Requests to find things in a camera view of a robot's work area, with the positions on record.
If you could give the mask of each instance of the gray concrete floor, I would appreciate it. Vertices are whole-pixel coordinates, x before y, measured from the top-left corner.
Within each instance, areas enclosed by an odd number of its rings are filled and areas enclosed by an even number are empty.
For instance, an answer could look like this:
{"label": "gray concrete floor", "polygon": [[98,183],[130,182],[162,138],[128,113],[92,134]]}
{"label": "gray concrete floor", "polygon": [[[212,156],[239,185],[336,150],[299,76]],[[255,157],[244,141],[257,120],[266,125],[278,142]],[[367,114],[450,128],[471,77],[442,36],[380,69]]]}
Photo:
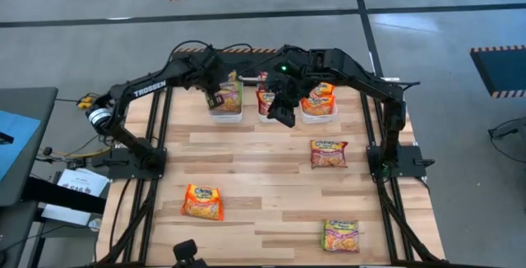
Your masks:
{"label": "gray concrete floor", "polygon": [[[526,0],[365,2],[367,7],[378,8]],[[349,8],[357,8],[356,0],[0,0],[0,21]],[[523,116],[526,101],[492,99],[468,49],[525,44],[526,10],[369,18],[384,73],[422,82],[407,92],[406,99],[422,153],[437,160],[428,175],[447,258],[466,264],[523,267],[526,168],[499,155],[491,147],[487,129]],[[256,47],[285,43],[337,47],[371,69],[358,15],[4,28],[0,29],[0,88],[52,85],[59,88],[59,97],[68,99],[88,91],[105,92],[115,83],[159,69],[169,50],[185,39],[203,39],[217,46],[242,41]],[[57,102],[43,144],[68,150],[94,134],[83,113],[72,104]],[[518,139],[509,137],[499,145],[526,159]],[[34,173],[46,178],[60,169],[61,165],[36,164]],[[93,240],[49,240],[39,266],[84,265],[92,260]]]}

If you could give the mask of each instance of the wooden tabletop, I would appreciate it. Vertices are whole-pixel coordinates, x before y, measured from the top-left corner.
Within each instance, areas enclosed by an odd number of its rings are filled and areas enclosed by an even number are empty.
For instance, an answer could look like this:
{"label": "wooden tabletop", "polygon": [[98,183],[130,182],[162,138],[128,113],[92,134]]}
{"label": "wooden tabletop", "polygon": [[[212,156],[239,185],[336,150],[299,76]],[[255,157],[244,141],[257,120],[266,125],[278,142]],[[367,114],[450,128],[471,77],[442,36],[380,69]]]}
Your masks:
{"label": "wooden tabletop", "polygon": [[[380,202],[367,165],[368,141],[359,93],[336,88],[336,121],[307,125],[296,111],[296,126],[287,128],[259,121],[255,91],[255,87],[245,87],[241,123],[215,124],[203,93],[174,89],[165,144],[168,164],[157,191],[147,264],[173,265],[173,245],[190,238],[199,248],[196,257],[211,266],[389,263]],[[145,135],[150,103],[151,96],[146,96],[130,105],[126,127],[137,136]],[[377,130],[372,100],[370,110]],[[310,140],[348,141],[348,168],[311,169]],[[400,141],[414,142],[409,120]],[[188,183],[219,188],[224,221],[180,215]],[[399,178],[399,184],[409,225],[431,252],[443,257],[426,188],[415,178]],[[110,187],[97,243],[99,257],[108,252],[123,185],[119,181]],[[115,242],[127,227],[134,190],[132,181],[118,215]],[[358,220],[360,252],[323,251],[323,219]],[[393,225],[403,259],[399,229]],[[140,227],[132,259],[137,259],[141,232]]]}

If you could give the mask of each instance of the wooden table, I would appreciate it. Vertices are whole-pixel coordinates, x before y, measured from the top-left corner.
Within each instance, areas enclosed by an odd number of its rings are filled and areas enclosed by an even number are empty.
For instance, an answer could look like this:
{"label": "wooden table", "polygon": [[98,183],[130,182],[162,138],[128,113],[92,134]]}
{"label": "wooden table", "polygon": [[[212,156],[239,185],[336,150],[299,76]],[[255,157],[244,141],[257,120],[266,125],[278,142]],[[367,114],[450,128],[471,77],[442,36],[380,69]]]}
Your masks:
{"label": "wooden table", "polygon": [[[337,121],[307,125],[296,111],[296,126],[291,129],[260,123],[255,90],[245,87],[241,123],[219,125],[208,115],[200,91],[174,89],[165,144],[168,165],[159,182],[147,264],[173,265],[173,245],[190,238],[199,247],[197,257],[208,265],[389,263],[380,202],[367,165],[359,93],[337,88]],[[137,136],[145,135],[150,103],[151,96],[146,96],[130,105],[126,127]],[[372,100],[370,105],[371,118],[376,119]],[[309,141],[313,139],[348,141],[348,168],[311,169]],[[414,142],[409,120],[400,140]],[[188,183],[220,189],[224,221],[180,215]],[[399,184],[409,225],[431,252],[443,257],[426,188],[415,178],[400,178]],[[97,243],[99,257],[108,252],[123,185],[119,181],[110,187]],[[115,241],[127,226],[134,190],[132,181],[118,215]],[[323,219],[358,220],[360,252],[324,252],[320,245]],[[393,225],[403,259],[399,229]],[[141,232],[139,228],[132,260],[138,257]]]}

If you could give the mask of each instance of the white paper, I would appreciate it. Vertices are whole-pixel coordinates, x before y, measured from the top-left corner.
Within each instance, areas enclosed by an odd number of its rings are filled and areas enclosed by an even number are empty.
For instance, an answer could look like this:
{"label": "white paper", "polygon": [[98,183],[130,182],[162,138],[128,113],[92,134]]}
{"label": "white paper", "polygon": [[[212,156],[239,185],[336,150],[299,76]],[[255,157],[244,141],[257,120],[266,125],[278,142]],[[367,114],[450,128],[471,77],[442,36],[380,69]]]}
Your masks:
{"label": "white paper", "polygon": [[[91,172],[88,169],[81,169],[80,171],[65,169],[58,180],[58,186],[84,192],[92,196],[99,196],[104,187],[106,187],[107,182],[108,179],[105,176]],[[90,213],[54,205],[46,205],[42,216],[79,225],[87,225],[90,219]]]}

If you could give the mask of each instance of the ramen packet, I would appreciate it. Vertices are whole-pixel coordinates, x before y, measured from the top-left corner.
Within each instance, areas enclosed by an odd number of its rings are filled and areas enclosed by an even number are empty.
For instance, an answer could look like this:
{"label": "ramen packet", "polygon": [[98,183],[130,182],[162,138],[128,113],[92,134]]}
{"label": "ramen packet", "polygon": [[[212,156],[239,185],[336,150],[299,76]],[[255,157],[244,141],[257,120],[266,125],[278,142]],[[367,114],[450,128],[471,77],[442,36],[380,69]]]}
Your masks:
{"label": "ramen packet", "polygon": [[275,94],[266,91],[256,91],[257,95],[257,106],[260,115],[268,115],[269,108],[274,101]]}
{"label": "ramen packet", "polygon": [[346,168],[346,141],[311,141],[311,167],[330,166]]}
{"label": "ramen packet", "polygon": [[326,95],[332,95],[335,92],[335,86],[329,83],[321,82],[318,86],[316,86],[310,94],[310,97],[316,98],[316,97],[322,97]]}
{"label": "ramen packet", "polygon": [[358,222],[326,220],[321,246],[331,252],[360,252]]}
{"label": "ramen packet", "polygon": [[312,116],[331,115],[335,106],[335,96],[310,97],[301,101],[303,112]]}
{"label": "ramen packet", "polygon": [[181,215],[223,220],[223,202],[219,189],[189,184]]}
{"label": "ramen packet", "polygon": [[228,74],[226,82],[219,83],[220,91],[215,95],[223,96],[224,103],[219,107],[211,109],[214,112],[241,113],[242,106],[242,84],[236,80],[236,72]]}

